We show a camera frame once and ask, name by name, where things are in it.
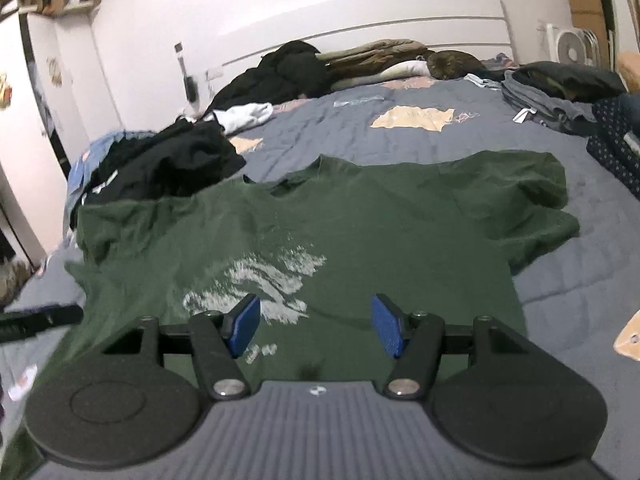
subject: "sticker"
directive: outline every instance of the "sticker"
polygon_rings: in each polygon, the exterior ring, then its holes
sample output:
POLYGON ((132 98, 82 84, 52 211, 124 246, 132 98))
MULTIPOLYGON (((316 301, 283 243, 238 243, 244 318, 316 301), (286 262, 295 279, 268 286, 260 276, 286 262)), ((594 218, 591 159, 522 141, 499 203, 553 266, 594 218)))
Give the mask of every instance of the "sticker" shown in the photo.
POLYGON ((18 382, 8 389, 7 394, 9 395, 9 398, 13 402, 17 402, 28 394, 31 388, 33 388, 33 383, 36 380, 37 374, 38 367, 36 365, 27 366, 20 379, 18 379, 18 382))
POLYGON ((6 73, 0 73, 0 110, 4 110, 11 105, 12 88, 6 81, 6 73))
POLYGON ((311 388, 309 390, 309 393, 311 395, 313 395, 314 397, 320 397, 320 396, 323 396, 326 393, 326 388, 324 386, 321 386, 320 384, 318 384, 318 386, 314 386, 313 388, 311 388))
POLYGON ((242 137, 233 137, 229 139, 229 142, 234 146, 236 152, 252 152, 262 142, 262 139, 243 139, 242 137))
POLYGON ((62 70, 58 60, 55 57, 48 57, 47 65, 49 65, 49 78, 52 85, 55 87, 62 86, 62 70))
POLYGON ((371 125, 372 128, 424 128, 430 132, 441 132, 446 124, 453 121, 453 108, 446 112, 436 108, 395 106, 381 115, 371 125))
POLYGON ((624 357, 640 361, 640 310, 622 329, 613 349, 624 357))

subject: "clothing tag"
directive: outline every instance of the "clothing tag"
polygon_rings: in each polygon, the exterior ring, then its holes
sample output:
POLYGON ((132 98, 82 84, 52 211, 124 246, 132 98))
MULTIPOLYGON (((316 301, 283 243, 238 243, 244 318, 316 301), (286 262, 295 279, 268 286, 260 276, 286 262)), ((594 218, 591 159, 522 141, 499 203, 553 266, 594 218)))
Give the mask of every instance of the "clothing tag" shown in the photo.
POLYGON ((513 118, 513 122, 522 124, 524 121, 527 120, 527 117, 529 117, 529 114, 534 114, 534 113, 536 113, 536 111, 533 108, 523 108, 513 118))
POLYGON ((640 310, 622 329, 613 349, 624 357, 640 361, 640 310))
POLYGON ((36 365, 27 366, 20 379, 18 379, 17 383, 15 383, 7 390, 9 398, 13 402, 17 402, 26 394, 28 394, 33 387, 33 383, 36 380, 37 374, 38 367, 36 365))
POLYGON ((627 132, 624 139, 631 148, 631 151, 637 156, 640 156, 640 139, 638 139, 633 132, 627 132))

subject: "blue denim clothing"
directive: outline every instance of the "blue denim clothing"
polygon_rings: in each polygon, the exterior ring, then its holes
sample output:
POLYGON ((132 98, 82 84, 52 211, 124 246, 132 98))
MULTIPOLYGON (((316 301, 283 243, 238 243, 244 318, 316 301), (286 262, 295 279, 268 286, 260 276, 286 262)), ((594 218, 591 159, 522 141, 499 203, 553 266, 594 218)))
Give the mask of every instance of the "blue denim clothing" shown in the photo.
POLYGON ((76 163, 71 168, 71 173, 69 173, 69 178, 66 183, 65 216, 62 223, 63 235, 65 235, 69 229, 69 216, 71 215, 71 211, 84 193, 84 188, 89 182, 89 179, 91 179, 91 174, 104 160, 107 153, 109 153, 111 145, 114 142, 120 142, 122 139, 142 139, 143 137, 150 137, 152 135, 155 135, 155 132, 116 131, 94 140, 94 142, 89 145, 89 148, 76 160, 76 163))

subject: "navy patterned fabric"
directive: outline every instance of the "navy patterned fabric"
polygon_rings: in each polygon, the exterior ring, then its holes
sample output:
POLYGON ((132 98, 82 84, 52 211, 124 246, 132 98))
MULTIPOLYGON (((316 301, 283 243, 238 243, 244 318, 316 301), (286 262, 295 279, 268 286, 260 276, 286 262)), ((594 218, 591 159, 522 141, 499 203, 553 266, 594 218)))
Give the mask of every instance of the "navy patterned fabric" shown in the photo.
POLYGON ((593 105, 598 133, 589 138, 587 152, 640 199, 640 157, 624 137, 632 131, 620 98, 604 99, 593 105))

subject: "black circular pad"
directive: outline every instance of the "black circular pad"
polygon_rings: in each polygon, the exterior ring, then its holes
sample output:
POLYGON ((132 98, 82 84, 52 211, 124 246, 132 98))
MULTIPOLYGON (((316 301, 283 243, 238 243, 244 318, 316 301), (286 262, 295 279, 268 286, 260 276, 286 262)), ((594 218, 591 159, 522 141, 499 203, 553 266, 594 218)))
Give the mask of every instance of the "black circular pad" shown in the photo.
POLYGON ((176 446, 200 416, 197 391, 141 355, 95 353, 31 394, 26 427, 52 460, 115 469, 176 446))
POLYGON ((607 422, 594 386, 535 356, 464 370, 434 388, 431 412, 459 446, 512 466, 588 458, 607 422))

